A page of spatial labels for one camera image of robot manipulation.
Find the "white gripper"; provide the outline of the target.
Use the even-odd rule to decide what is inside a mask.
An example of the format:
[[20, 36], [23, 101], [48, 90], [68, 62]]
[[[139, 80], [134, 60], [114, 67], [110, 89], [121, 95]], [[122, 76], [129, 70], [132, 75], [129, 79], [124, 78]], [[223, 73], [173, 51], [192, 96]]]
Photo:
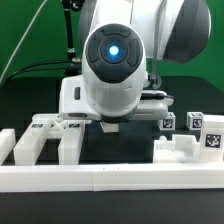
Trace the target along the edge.
[[64, 120], [96, 120], [124, 122], [127, 120], [161, 120], [168, 115], [169, 98], [163, 91], [144, 90], [150, 99], [143, 99], [130, 114], [121, 116], [102, 115], [87, 101], [87, 92], [82, 76], [64, 78], [59, 98], [59, 117]]

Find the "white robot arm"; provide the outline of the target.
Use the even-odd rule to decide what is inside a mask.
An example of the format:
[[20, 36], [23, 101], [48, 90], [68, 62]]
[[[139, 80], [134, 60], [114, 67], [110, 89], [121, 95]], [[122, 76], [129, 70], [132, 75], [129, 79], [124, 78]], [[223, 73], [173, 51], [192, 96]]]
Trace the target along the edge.
[[174, 98], [147, 61], [187, 63], [207, 45], [206, 0], [84, 0], [78, 76], [62, 80], [59, 116], [120, 123], [160, 120]]

